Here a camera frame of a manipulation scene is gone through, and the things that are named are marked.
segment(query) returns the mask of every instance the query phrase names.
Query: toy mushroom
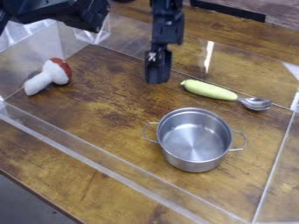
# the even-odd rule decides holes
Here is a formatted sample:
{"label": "toy mushroom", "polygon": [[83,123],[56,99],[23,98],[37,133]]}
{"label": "toy mushroom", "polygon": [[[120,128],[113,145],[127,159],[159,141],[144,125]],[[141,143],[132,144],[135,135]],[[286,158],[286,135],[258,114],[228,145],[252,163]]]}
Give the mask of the toy mushroom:
{"label": "toy mushroom", "polygon": [[71,76],[68,63],[63,59],[52,58],[44,63],[41,73],[24,83],[24,92],[28,95],[36,95],[52,82],[57,85],[65,85],[71,82]]}

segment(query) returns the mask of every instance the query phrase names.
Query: stainless steel pot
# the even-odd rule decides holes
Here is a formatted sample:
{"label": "stainless steel pot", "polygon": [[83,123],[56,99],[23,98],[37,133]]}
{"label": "stainless steel pot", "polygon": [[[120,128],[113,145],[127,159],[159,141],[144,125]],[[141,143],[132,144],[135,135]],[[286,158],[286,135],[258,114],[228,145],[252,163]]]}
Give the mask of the stainless steel pot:
{"label": "stainless steel pot", "polygon": [[[158,124],[158,141],[145,135],[151,124]],[[231,149],[232,131],[244,137],[240,149]],[[200,108],[176,109],[160,122],[150,122],[144,126],[143,135],[144,139],[162,145],[166,160],[186,172],[214,169],[228,151],[240,151],[248,144],[243,132],[231,129],[216,114]]]}

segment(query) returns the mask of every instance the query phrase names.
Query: clear acrylic enclosure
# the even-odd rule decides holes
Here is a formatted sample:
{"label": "clear acrylic enclosure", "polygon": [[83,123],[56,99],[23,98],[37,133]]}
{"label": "clear acrylic enclosure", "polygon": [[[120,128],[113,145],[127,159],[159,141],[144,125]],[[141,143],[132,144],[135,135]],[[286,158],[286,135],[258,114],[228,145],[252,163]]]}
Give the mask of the clear acrylic enclosure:
{"label": "clear acrylic enclosure", "polygon": [[[195,222],[298,222],[298,66],[186,36],[170,47],[170,81],[152,86],[143,62],[150,40],[150,24],[112,13],[99,35],[48,20],[9,24],[0,38],[0,119]],[[73,80],[27,96],[23,84],[52,57],[67,60]],[[234,101],[199,98],[180,88],[187,79],[275,105],[256,114]],[[171,167],[141,135],[147,123],[186,107],[214,111],[248,138],[248,147],[204,173]]]}

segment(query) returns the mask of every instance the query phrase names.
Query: wooden table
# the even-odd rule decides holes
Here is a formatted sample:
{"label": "wooden table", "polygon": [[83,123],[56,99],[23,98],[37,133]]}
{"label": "wooden table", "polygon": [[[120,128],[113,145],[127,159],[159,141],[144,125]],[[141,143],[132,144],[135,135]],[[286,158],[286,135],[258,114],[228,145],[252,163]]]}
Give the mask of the wooden table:
{"label": "wooden table", "polygon": [[[230,19],[215,15],[216,19]],[[252,31],[262,29],[260,24],[244,23],[252,25]],[[136,30],[141,32],[144,28],[139,27]],[[196,36],[188,36],[186,46],[174,48],[176,55],[180,55],[175,61],[175,70],[194,77],[199,77],[196,71],[202,69],[184,66],[184,63],[190,63],[188,59],[196,60],[202,53],[196,40]],[[167,84],[145,85],[143,61],[100,46],[88,46],[68,59],[73,69],[71,85],[49,87],[33,97],[27,97],[24,91],[19,91],[7,102],[202,197],[215,207],[232,213],[240,223],[247,223],[255,217],[284,139],[292,116],[286,107],[290,106],[298,81],[278,60],[224,45],[216,44],[212,59],[211,70],[200,78],[248,95],[275,98],[279,94],[280,97],[274,99],[276,105],[267,112],[252,113],[235,102],[215,101],[187,93],[179,86],[188,78],[183,73],[172,72]],[[238,68],[242,67],[247,69],[240,73]],[[271,76],[274,71],[279,71],[275,79]],[[218,113],[234,129],[247,133],[250,141],[244,151],[231,152],[220,166],[202,174],[186,173],[172,168],[164,161],[159,145],[141,138],[145,123],[158,122],[166,113],[184,107],[204,108]],[[156,199],[145,197],[5,121],[0,122],[0,126],[4,129],[0,135],[1,171],[83,222],[192,222],[183,216],[184,212],[176,213],[170,209],[172,206],[159,204]],[[222,216],[207,213],[202,218],[214,223],[224,221]]]}

